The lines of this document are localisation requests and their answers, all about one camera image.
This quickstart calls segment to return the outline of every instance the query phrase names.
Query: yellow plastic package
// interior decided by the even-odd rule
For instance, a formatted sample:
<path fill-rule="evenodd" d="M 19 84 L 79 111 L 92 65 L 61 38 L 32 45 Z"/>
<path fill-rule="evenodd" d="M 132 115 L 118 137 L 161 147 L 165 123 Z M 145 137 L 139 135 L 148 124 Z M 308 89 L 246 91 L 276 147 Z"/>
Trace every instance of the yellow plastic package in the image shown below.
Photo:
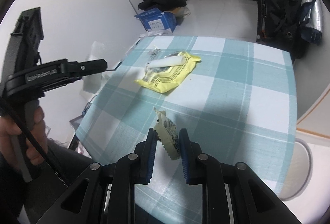
<path fill-rule="evenodd" d="M 136 80 L 139 85 L 159 93 L 165 93 L 180 85 L 187 75 L 194 69 L 201 58 L 187 52 L 177 52 L 171 56 L 184 56 L 185 62 L 180 66 L 153 68 L 146 71 L 143 79 Z"/>

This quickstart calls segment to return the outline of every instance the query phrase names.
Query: barcode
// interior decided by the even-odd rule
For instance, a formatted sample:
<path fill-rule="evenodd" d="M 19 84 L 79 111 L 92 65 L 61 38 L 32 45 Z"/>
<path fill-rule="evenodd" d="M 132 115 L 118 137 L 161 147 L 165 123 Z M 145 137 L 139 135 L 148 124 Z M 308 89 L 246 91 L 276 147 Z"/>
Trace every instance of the barcode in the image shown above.
<path fill-rule="evenodd" d="M 165 128 L 168 128 L 168 127 L 171 127 L 171 126 L 175 126 L 175 124 L 170 119 L 167 119 L 167 120 L 164 121 L 164 127 Z"/>

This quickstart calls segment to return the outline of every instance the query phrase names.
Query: table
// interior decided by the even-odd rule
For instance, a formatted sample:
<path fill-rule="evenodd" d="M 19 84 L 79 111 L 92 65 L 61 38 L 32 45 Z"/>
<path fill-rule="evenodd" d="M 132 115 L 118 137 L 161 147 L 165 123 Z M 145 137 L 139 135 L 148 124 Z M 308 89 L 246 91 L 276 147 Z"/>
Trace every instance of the table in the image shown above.
<path fill-rule="evenodd" d="M 190 75 L 160 94 L 134 83 L 155 48 L 198 55 Z M 118 161 L 146 139 L 165 110 L 178 130 L 218 161 L 247 163 L 280 193 L 296 131 L 296 89 L 288 52 L 257 43 L 215 37 L 145 37 L 111 76 L 77 130 L 95 161 Z M 185 184 L 181 160 L 157 143 L 149 185 L 136 185 L 135 202 L 164 223 L 201 223 L 201 186 Z"/>

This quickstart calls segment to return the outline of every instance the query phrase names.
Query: snack wrapper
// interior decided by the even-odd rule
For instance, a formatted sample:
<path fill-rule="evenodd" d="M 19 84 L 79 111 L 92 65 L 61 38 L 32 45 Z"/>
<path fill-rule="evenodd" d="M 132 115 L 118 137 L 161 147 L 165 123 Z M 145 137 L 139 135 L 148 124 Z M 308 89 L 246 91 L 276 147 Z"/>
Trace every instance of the snack wrapper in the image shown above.
<path fill-rule="evenodd" d="M 158 137 L 169 157 L 172 160 L 177 160 L 180 158 L 177 127 L 169 118 L 166 117 L 165 111 L 159 111 L 155 107 L 153 109 L 158 116 L 157 123 L 153 129 L 157 132 Z"/>
<path fill-rule="evenodd" d="M 180 85 L 194 69 L 196 62 L 201 60 L 187 52 L 176 52 L 169 56 L 184 56 L 185 62 L 180 66 L 146 69 L 143 79 L 135 82 L 158 93 L 165 93 Z"/>

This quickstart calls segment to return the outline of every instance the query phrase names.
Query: person's arm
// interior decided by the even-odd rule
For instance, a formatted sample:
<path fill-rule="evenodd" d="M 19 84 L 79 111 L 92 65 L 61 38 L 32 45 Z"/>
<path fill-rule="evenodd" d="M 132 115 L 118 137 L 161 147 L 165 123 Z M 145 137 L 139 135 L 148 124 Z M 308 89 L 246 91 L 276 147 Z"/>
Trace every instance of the person's arm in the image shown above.
<path fill-rule="evenodd" d="M 32 135 L 47 152 L 47 137 L 45 134 L 44 113 L 41 107 L 34 113 L 35 125 L 31 131 Z M 10 211 L 14 216 L 21 212 L 26 183 L 20 174 L 18 162 L 10 140 L 11 135 L 19 135 L 21 130 L 9 117 L 0 117 L 0 197 L 6 201 Z M 33 165 L 43 162 L 43 158 L 27 140 L 28 149 L 26 155 Z"/>

